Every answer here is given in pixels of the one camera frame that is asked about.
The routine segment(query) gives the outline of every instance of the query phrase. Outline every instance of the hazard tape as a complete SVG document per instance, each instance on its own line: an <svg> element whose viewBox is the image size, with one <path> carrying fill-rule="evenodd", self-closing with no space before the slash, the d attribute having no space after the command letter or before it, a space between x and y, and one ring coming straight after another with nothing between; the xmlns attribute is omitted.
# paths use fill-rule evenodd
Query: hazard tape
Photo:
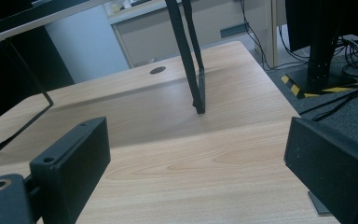
<svg viewBox="0 0 358 224"><path fill-rule="evenodd" d="M304 98L307 98L307 97L315 97L315 96L320 96L320 95L326 95L326 94L333 93L333 92L349 91L349 90L358 89L358 83L355 83L355 84L351 84L351 85L335 87L335 88L325 89L325 90L322 90L322 91L308 93L308 92L303 92L296 85L296 83L292 79L290 79L290 77L288 77L288 76L283 76L281 78L281 81L292 91L292 93L295 95L295 97L297 97L297 99L304 99Z"/></svg>

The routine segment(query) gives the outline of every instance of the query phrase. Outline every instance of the light wood grain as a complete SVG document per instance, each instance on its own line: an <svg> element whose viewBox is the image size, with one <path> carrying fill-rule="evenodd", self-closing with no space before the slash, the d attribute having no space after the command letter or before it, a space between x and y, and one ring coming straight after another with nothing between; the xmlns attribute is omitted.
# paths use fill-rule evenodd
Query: light wood grain
<svg viewBox="0 0 358 224"><path fill-rule="evenodd" d="M47 114L0 152L0 175L86 119L106 116L112 161L78 223L337 223L318 217L285 167L288 104L240 42L206 49L206 113L180 58L49 94ZM167 69L157 75L158 66ZM0 138L37 112L31 97L0 118Z"/></svg>

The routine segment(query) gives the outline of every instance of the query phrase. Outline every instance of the black metal leg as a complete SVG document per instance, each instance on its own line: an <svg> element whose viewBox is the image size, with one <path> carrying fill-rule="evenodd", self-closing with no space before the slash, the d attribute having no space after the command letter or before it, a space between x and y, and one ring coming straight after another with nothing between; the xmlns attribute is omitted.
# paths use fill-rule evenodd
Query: black metal leg
<svg viewBox="0 0 358 224"><path fill-rule="evenodd" d="M182 23L182 16L180 14L179 6L176 0L165 0L167 9L170 14L173 32L175 34L176 42L182 57L183 66L185 67L188 85L190 86L191 94L193 96L193 106L196 107L197 113L205 113L205 75L204 67L200 54L200 45L197 39L194 22L192 19L192 8L190 0L183 0L183 7L185 10L185 17L187 27L190 33L193 49L196 54L197 62L199 64L199 84L197 84L196 69L194 67L193 58L191 56L190 46L188 45L185 28Z"/></svg>
<svg viewBox="0 0 358 224"><path fill-rule="evenodd" d="M48 106L37 113L31 120L29 120L24 126L22 126L18 131L16 131L13 135L11 135L7 140L0 143L0 150L7 146L14 138L16 138L20 133L22 133L25 129L27 129L34 121L36 121L38 118L40 118L46 111L48 111L53 105L53 101L51 100L48 93L43 88L42 84L40 84L39 80L34 75L34 72L31 70L31 68L28 66L26 61L21 57L17 49L14 47L14 45L11 43L10 39L7 40L7 43L9 44L10 48L15 53L16 58L21 62L24 70L26 71L29 78L33 81L33 83L36 85L36 87L42 92L42 94L46 97L48 100Z"/></svg>

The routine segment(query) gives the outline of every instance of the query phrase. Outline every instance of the black cable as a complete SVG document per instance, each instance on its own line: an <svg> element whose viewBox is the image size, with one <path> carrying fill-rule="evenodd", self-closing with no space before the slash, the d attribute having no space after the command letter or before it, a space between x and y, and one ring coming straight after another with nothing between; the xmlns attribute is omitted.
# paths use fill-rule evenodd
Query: black cable
<svg viewBox="0 0 358 224"><path fill-rule="evenodd" d="M334 103L334 102L337 102L337 101L339 101L339 100L342 100L342 99L345 99L345 98L346 98L342 103L340 103L339 105L337 105L337 106L336 106L335 108L333 108L332 110L326 111L326 112L323 112L323 113L320 113L320 114L316 115L316 116L312 119L312 120L314 120L314 121L320 121L320 120L326 119L327 117L329 117L329 116L333 115L334 113L338 112L338 110L339 110L340 108L342 108L342 106L344 106L345 104L347 104L349 101L351 101L352 99L354 99L354 98L356 98L356 97L358 97L358 90L353 91L353 92L351 92L351 93L349 93L349 94L346 94L346 95L344 95L344 96L338 97L337 99L334 99L334 100L332 100L332 101L326 102L326 103L324 103L324 104L322 104L322 105L317 105L317 106L315 106L315 107L313 107L313 108L311 108L311 109L308 109L308 110L306 110L306 111L303 111L303 112L299 113L299 115L304 115L304 114L306 114L306 113L309 113L310 111L313 111L313 110L315 110L315 109L321 108L321 107L323 107L323 106L325 106L325 105L330 105L330 104L332 104L332 103Z"/></svg>
<svg viewBox="0 0 358 224"><path fill-rule="evenodd" d="M334 56L337 56L344 49L346 49L346 46L344 44L343 37L341 37L341 39L339 39L338 42L337 42Z"/></svg>
<svg viewBox="0 0 358 224"><path fill-rule="evenodd" d="M305 63L303 63L303 62L283 63L283 64L277 65L275 67L272 67L270 70L280 70L280 69L283 69L283 68L279 68L279 67L286 66L288 64L297 64L296 66L300 66L300 65L304 65L306 63L308 63L308 62L305 62Z"/></svg>
<svg viewBox="0 0 358 224"><path fill-rule="evenodd" d="M341 42L345 48L345 60L347 62L342 68L342 73L347 76L358 77L358 75L347 72L350 68L358 70L358 40L346 40L341 37Z"/></svg>
<svg viewBox="0 0 358 224"><path fill-rule="evenodd" d="M264 53L263 48L261 47L261 43L260 40L258 39L257 35L255 34L254 30L252 29L250 23L248 22L248 20L246 19L246 15L245 15L245 3L244 0L240 0L241 3L241 10L242 10L242 15L243 15L243 20L245 22L245 24L248 24L249 29L246 29L246 33L248 34L248 36L250 36L252 38L252 40L255 42L255 44L260 48L261 51L261 64L263 66L263 69L265 69L264 66L264 61L266 61L266 65L269 69L271 69L271 67L269 66L269 63L267 62L267 57L266 54ZM254 34L255 37L252 37L251 34L249 33L249 30L252 31L252 33Z"/></svg>
<svg viewBox="0 0 358 224"><path fill-rule="evenodd" d="M286 50L286 52L287 52L290 56L292 56L293 58L295 58L295 59L297 59L297 60L299 60L299 61L301 61L301 62L307 63L307 62L308 62L308 59L309 59L310 57L297 55L297 54L293 53L289 48L287 48L286 44L284 43L283 36L282 36L282 27L279 26L279 27L278 27L278 30L279 30L279 34L280 34L280 37L281 37L281 41L282 41L282 43L283 43L283 46L284 46L284 49Z"/></svg>

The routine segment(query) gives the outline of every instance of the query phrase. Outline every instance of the white wall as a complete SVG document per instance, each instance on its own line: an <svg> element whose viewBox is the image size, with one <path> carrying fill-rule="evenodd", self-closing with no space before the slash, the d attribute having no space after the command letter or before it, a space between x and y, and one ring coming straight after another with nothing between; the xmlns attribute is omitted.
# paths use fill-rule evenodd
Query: white wall
<svg viewBox="0 0 358 224"><path fill-rule="evenodd" d="M75 83L129 69L103 6L46 25Z"/></svg>

